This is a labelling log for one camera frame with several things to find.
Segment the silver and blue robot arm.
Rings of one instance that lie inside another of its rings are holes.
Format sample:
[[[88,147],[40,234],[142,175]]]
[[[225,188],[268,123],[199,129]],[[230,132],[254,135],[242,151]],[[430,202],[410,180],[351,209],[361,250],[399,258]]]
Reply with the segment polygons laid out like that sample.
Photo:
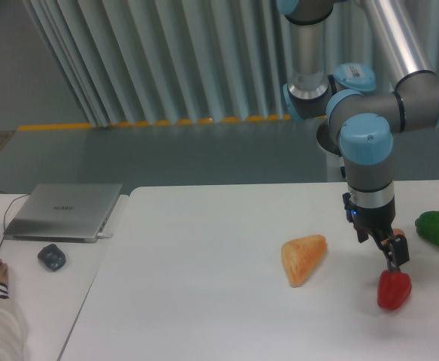
[[[397,272],[409,260],[409,251],[407,239],[392,229],[393,136],[439,127],[439,78],[402,1],[360,1],[358,6],[386,55],[393,91],[376,94],[368,69],[357,64],[325,73],[324,28],[334,2],[279,1],[293,46],[292,73],[283,91],[292,117],[326,115],[317,139],[343,160],[347,220],[359,242],[373,239],[389,272]]]

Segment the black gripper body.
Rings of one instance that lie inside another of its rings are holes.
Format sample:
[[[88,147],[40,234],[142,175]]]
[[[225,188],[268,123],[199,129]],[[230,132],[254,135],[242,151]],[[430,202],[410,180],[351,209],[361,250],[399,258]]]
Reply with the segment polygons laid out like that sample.
[[[342,195],[347,221],[368,230],[368,237],[375,241],[384,241],[393,236],[392,222],[395,218],[395,198],[378,208],[363,208],[353,202],[349,193]]]

